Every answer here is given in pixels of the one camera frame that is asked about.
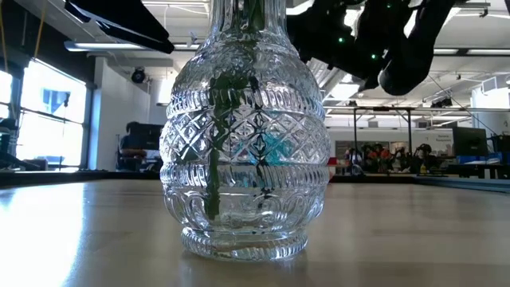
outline vase neck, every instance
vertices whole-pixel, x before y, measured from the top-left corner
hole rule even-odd
[[[211,34],[286,33],[285,0],[213,0]]]

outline vase base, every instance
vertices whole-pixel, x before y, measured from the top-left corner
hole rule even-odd
[[[303,230],[269,234],[216,234],[182,230],[184,247],[197,255],[225,261],[272,261],[298,254],[307,244]]]

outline security camera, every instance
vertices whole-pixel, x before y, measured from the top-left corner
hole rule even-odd
[[[131,75],[131,80],[135,84],[142,84],[143,81],[145,81],[145,68],[144,67],[138,67],[135,68],[135,72]]]

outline glass vase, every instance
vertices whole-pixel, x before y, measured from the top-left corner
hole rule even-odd
[[[286,258],[324,205],[322,96],[286,34],[285,0],[214,0],[211,18],[167,109],[165,203],[190,252]]]

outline table surface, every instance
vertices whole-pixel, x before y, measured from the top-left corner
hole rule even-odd
[[[0,286],[510,286],[510,197],[332,184],[307,249],[270,263],[183,251],[157,181],[0,190]]]

